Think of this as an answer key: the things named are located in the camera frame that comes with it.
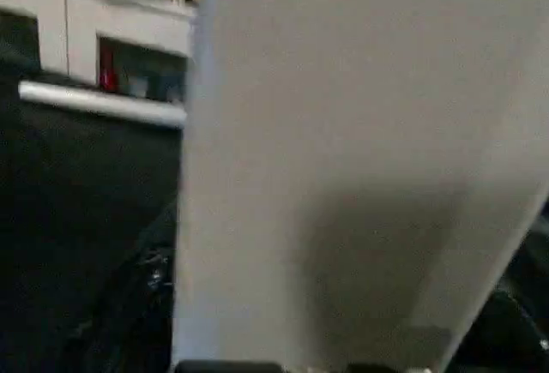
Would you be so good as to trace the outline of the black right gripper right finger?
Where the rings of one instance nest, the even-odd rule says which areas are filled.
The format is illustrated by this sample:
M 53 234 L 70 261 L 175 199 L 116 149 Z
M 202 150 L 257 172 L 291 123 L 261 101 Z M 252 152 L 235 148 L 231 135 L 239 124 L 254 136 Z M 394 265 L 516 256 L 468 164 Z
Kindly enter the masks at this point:
M 534 227 L 525 237 L 447 371 L 548 371 L 546 226 Z

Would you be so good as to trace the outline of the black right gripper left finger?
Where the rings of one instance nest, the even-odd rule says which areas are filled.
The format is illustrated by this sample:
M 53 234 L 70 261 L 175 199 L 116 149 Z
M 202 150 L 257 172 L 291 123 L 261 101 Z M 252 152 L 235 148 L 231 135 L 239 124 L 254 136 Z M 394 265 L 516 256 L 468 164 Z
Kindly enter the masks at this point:
M 101 372 L 171 369 L 177 229 L 178 205 L 170 202 L 138 233 L 109 280 L 100 334 Z

